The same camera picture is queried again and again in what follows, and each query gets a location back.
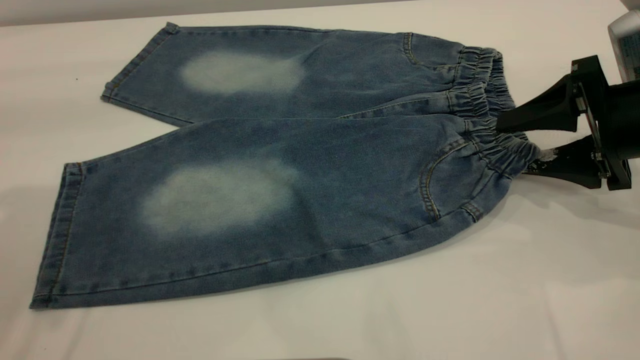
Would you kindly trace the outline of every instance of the elastic waistband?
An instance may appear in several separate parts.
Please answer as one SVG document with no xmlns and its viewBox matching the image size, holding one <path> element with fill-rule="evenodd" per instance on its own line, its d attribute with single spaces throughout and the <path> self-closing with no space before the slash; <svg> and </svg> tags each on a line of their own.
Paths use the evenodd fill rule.
<svg viewBox="0 0 640 360">
<path fill-rule="evenodd" d="M 504 77 L 502 55 L 490 48 L 465 47 L 455 86 L 449 90 L 452 112 L 465 119 L 465 136 L 489 166 L 509 177 L 523 172 L 540 149 L 524 133 L 499 133 L 497 116 L 515 108 Z"/>
</svg>

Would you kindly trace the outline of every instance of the pocket stitching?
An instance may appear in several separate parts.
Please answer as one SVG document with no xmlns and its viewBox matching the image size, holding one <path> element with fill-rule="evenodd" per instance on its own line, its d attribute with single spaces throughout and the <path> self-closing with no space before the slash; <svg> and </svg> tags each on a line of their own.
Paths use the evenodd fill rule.
<svg viewBox="0 0 640 360">
<path fill-rule="evenodd" d="M 372 109 L 368 109 L 368 110 L 362 110 L 362 111 L 358 111 L 358 112 L 355 112 L 355 113 L 350 113 L 350 114 L 347 114 L 347 115 L 341 115 L 341 116 L 339 116 L 337 118 L 338 119 L 346 119 L 348 117 L 352 117 L 352 116 L 355 116 L 355 115 L 366 114 L 366 113 L 370 113 L 370 112 L 373 112 L 373 111 L 378 111 L 378 110 L 390 108 L 390 107 L 396 106 L 396 105 L 409 104 L 411 102 L 421 102 L 421 101 L 425 101 L 427 99 L 428 98 L 425 97 L 425 98 L 417 99 L 417 100 L 408 100 L 408 101 L 402 101 L 402 102 L 395 102 L 395 103 L 389 104 L 389 105 L 378 106 L 377 108 L 372 108 Z"/>
<path fill-rule="evenodd" d="M 407 60 L 413 65 L 421 65 L 420 61 L 415 58 L 413 51 L 411 50 L 411 42 L 413 41 L 413 33 L 404 33 L 403 39 L 403 52 Z"/>
<path fill-rule="evenodd" d="M 427 213 L 432 213 L 436 221 L 440 219 L 441 216 L 438 208 L 436 207 L 435 202 L 433 201 L 433 198 L 431 196 L 431 191 L 429 190 L 429 186 L 431 184 L 431 177 L 433 176 L 433 171 L 436 169 L 436 167 L 441 161 L 446 159 L 446 157 L 448 157 L 452 153 L 462 149 L 463 147 L 469 144 L 470 142 L 466 139 L 459 139 L 450 143 L 447 147 L 450 147 L 451 149 L 449 149 L 448 151 L 445 151 L 444 154 L 442 154 L 432 164 L 425 165 L 420 171 L 420 184 L 419 184 L 420 196 L 422 197 L 422 201 L 424 202 L 425 210 L 427 211 Z"/>
</svg>

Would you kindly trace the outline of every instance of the pant leg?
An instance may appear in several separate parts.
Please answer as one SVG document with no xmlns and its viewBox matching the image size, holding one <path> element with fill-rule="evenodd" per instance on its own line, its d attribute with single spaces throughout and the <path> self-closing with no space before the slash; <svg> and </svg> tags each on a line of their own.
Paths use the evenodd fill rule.
<svg viewBox="0 0 640 360">
<path fill-rule="evenodd" d="M 102 99 L 176 126 L 374 108 L 445 113 L 463 49 L 411 33 L 169 23 L 107 83 Z"/>
<path fill-rule="evenodd" d="M 436 245 L 535 157 L 475 132 L 454 115 L 210 120 L 67 164 L 31 307 L 216 293 Z"/>
</svg>

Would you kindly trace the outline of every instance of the light blue jeans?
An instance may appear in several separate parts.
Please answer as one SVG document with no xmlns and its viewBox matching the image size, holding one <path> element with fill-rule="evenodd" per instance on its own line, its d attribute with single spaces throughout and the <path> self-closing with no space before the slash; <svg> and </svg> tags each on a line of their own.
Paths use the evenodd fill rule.
<svg viewBox="0 0 640 360">
<path fill-rule="evenodd" d="M 413 33 L 167 24 L 102 99 L 180 126 L 64 167 L 31 307 L 378 263 L 479 221 L 539 149 L 496 50 Z"/>
</svg>

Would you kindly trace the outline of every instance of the hem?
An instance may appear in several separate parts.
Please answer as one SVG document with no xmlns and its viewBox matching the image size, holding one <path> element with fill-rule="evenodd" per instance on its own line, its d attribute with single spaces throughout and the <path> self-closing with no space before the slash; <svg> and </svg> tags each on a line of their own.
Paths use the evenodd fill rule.
<svg viewBox="0 0 640 360">
<path fill-rule="evenodd" d="M 111 102 L 118 87 L 171 35 L 177 33 L 180 27 L 171 22 L 158 31 L 147 45 L 134 57 L 110 82 L 104 85 L 104 91 L 100 98 L 105 102 Z"/>
<path fill-rule="evenodd" d="M 83 176 L 80 163 L 65 164 L 40 262 L 34 297 L 29 305 L 31 309 L 48 307 L 52 297 L 55 296 L 54 290 L 59 283 L 67 255 L 68 239 Z"/>
</svg>

